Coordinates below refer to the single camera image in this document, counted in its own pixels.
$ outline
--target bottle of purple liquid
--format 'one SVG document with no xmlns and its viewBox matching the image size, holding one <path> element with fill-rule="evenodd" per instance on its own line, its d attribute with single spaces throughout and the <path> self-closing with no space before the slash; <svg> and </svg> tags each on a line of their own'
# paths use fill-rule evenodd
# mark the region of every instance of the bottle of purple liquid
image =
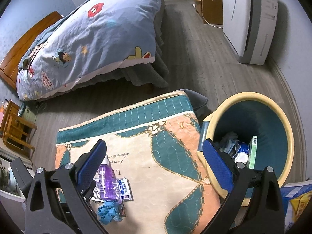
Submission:
<svg viewBox="0 0 312 234">
<path fill-rule="evenodd" d="M 107 155 L 103 160 L 103 164 L 99 166 L 98 174 L 99 174 L 99 190 L 101 199 L 115 200 L 116 193 L 113 185 L 113 181 L 115 178 L 113 178 L 112 176 L 112 168 L 109 166 Z"/>
</svg>

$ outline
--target wooden floor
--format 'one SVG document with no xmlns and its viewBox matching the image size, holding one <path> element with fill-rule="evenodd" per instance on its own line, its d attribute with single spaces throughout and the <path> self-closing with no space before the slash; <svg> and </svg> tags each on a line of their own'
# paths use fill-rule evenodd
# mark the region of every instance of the wooden floor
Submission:
<svg viewBox="0 0 312 234">
<path fill-rule="evenodd" d="M 32 139 L 36 167 L 54 169 L 56 134 L 60 128 L 166 92 L 188 88 L 208 97 L 214 111 L 228 97 L 244 91 L 262 93 L 280 105 L 294 130 L 291 103 L 280 80 L 267 66 L 239 64 L 227 45 L 222 29 L 204 25 L 192 0 L 167 0 L 163 18 L 163 59 L 170 75 L 169 87 L 136 87 L 125 80 L 111 80 L 45 101 L 37 116 Z M 299 135 L 294 130 L 298 142 Z M 302 179 L 301 152 L 295 158 L 288 181 Z"/>
</svg>

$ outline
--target patterned mat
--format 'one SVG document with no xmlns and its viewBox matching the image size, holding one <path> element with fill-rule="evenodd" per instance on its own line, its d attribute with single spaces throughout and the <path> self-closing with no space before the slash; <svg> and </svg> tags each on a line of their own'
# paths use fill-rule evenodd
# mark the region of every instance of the patterned mat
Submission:
<svg viewBox="0 0 312 234">
<path fill-rule="evenodd" d="M 121 223 L 105 226 L 110 234 L 200 233 L 220 202 L 196 154 L 199 135 L 187 95 L 168 93 L 61 129 L 56 168 L 102 139 L 117 178 L 128 178 L 134 198 L 125 203 Z"/>
</svg>

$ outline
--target yellow rim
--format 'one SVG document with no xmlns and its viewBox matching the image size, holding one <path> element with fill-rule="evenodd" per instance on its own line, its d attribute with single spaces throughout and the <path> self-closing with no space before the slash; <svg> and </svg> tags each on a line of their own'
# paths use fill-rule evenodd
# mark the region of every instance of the yellow rim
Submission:
<svg viewBox="0 0 312 234">
<path fill-rule="evenodd" d="M 284 182 L 285 182 L 285 180 L 286 180 L 286 178 L 287 178 L 287 176 L 291 170 L 291 165 L 292 165 L 292 162 L 294 159 L 294 135 L 293 135 L 289 120 L 286 117 L 285 113 L 279 107 L 279 105 L 277 103 L 275 103 L 269 97 L 262 95 L 260 93 L 256 93 L 256 92 L 242 92 L 242 93 L 238 93 L 238 94 L 235 94 L 235 95 L 229 97 L 227 100 L 225 100 L 217 108 L 216 111 L 214 111 L 211 115 L 207 116 L 204 119 L 204 121 L 210 121 L 209 126 L 208 126 L 208 130 L 206 133 L 206 139 L 210 138 L 211 140 L 213 140 L 213 135 L 214 135 L 214 132 L 216 130 L 216 126 L 219 122 L 219 119 L 221 118 L 221 116 L 224 114 L 224 112 L 226 110 L 228 110 L 232 105 L 234 105 L 238 102 L 241 102 L 241 101 L 246 101 L 246 100 L 258 101 L 258 102 L 263 103 L 266 106 L 270 107 L 276 113 L 276 115 L 280 118 L 280 120 L 284 126 L 286 136 L 287 136 L 288 152 L 287 152 L 287 159 L 286 159 L 285 167 L 283 169 L 282 174 L 280 175 L 280 177 L 278 179 L 278 184 L 281 187 L 284 184 Z M 213 185 L 214 189 L 217 191 L 217 193 L 220 196 L 225 198 L 227 196 L 227 190 L 222 189 L 221 186 L 219 185 L 218 180 L 214 176 L 213 171 L 211 170 L 210 166 L 208 165 L 207 161 L 205 160 L 202 152 L 198 152 L 197 155 L 198 155 L 199 159 L 204 163 L 206 171 L 209 175 L 210 182 Z M 249 201 L 250 201 L 250 198 L 245 198 L 242 206 L 248 206 Z"/>
</svg>

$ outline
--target white air purifier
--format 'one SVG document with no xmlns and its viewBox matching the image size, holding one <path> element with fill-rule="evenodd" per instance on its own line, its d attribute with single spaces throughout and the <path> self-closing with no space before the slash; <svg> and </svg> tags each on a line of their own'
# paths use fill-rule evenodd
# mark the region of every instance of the white air purifier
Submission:
<svg viewBox="0 0 312 234">
<path fill-rule="evenodd" d="M 277 9 L 277 0 L 223 0 L 223 32 L 238 62 L 264 64 Z"/>
</svg>

